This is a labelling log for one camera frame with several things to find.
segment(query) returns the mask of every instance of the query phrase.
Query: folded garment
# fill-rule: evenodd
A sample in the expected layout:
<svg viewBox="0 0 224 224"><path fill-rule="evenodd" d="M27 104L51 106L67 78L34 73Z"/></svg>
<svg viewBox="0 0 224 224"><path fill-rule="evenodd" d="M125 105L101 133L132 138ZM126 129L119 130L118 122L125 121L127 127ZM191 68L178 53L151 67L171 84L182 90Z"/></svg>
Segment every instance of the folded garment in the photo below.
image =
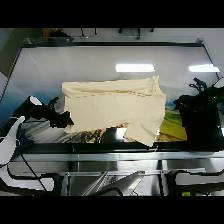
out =
<svg viewBox="0 0 224 224"><path fill-rule="evenodd" d="M64 82L65 111L75 125L67 133L90 131L128 123L126 137L152 146L165 116L166 95L159 76L141 80Z"/></svg>

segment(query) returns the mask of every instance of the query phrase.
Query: beige cloth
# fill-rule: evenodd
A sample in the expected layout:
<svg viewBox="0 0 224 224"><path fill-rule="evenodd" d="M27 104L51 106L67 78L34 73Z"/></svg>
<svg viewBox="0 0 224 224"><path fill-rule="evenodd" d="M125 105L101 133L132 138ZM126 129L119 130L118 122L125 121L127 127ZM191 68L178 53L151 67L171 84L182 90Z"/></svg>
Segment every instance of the beige cloth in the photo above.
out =
<svg viewBox="0 0 224 224"><path fill-rule="evenodd" d="M97 130L128 123L125 136L152 146L165 116L166 95L159 76L141 80L64 82L65 111L75 125L65 132Z"/></svg>

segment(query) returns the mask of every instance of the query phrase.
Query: black border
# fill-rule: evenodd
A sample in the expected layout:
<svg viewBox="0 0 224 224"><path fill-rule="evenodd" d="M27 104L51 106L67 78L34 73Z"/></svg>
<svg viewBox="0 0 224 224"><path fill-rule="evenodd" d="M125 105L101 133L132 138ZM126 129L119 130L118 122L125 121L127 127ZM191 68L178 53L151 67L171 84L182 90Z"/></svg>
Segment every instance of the black border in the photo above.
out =
<svg viewBox="0 0 224 224"><path fill-rule="evenodd" d="M196 41L195 43L175 43L175 42L62 42L62 39L69 38L52 38L59 42L47 42L40 44L28 44L23 41L23 46L19 49L15 61L13 63L12 69L10 70L10 75L5 88L2 93L2 98L8 86L9 80L11 78L12 72L15 68L17 60L20 56L21 50L23 48L36 48L36 47L67 47L67 46L177 46L177 47L203 47L212 63L212 60L208 54L206 46L202 41ZM48 144L34 144L29 149L25 150L25 154L88 154L88 153L111 153L111 152L177 152L177 151L189 151L187 141L177 141L177 142L155 142L153 147L148 147L138 142L126 142L126 143L48 143Z"/></svg>

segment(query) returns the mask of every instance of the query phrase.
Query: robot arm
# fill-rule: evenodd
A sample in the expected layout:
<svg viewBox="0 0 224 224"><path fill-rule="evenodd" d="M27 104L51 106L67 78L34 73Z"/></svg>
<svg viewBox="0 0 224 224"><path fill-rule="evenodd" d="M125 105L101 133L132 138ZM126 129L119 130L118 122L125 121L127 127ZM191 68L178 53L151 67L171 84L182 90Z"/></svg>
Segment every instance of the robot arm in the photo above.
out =
<svg viewBox="0 0 224 224"><path fill-rule="evenodd" d="M17 132L19 127L29 118L50 121L51 127L65 128L74 124L69 112L59 114L55 112L54 104L58 98L50 101L48 106L36 97L29 96L13 113L13 116L0 129L0 190L13 193L31 194L47 191L51 193L60 185L60 178L56 174L45 174L40 177L16 177L10 174L7 164L11 161L19 144Z"/></svg>

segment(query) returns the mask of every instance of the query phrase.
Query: table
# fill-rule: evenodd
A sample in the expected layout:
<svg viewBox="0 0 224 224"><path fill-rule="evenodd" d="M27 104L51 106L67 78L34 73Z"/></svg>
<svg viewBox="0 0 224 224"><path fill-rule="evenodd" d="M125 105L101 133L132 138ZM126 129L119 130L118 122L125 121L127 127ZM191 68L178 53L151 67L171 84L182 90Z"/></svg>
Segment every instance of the table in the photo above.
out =
<svg viewBox="0 0 224 224"><path fill-rule="evenodd" d="M155 72L117 73L117 63L149 63L154 65ZM194 77L208 86L215 83L221 74L192 73L188 69L191 65L211 63L205 43L195 37L154 36L136 41L135 37L94 36L74 37L72 41L65 38L64 42L57 38L26 39L1 100L0 125L29 95L38 97L44 103L59 96L56 110L62 112L64 97L61 83L65 81L112 81L160 75L161 90L167 95L167 101L166 116L158 131L157 143L163 149L186 150L186 133L179 112L174 110L173 101L183 94L197 94L195 89L189 87ZM129 144L133 142L132 139L123 139L125 127L125 124L121 124L116 128L66 134L63 129L50 128L49 122L24 125L26 136L39 144L75 143L75 150L77 147L80 151L88 148L88 152L95 152L104 146L83 143L108 143L112 150L139 152L149 149L142 144Z"/></svg>

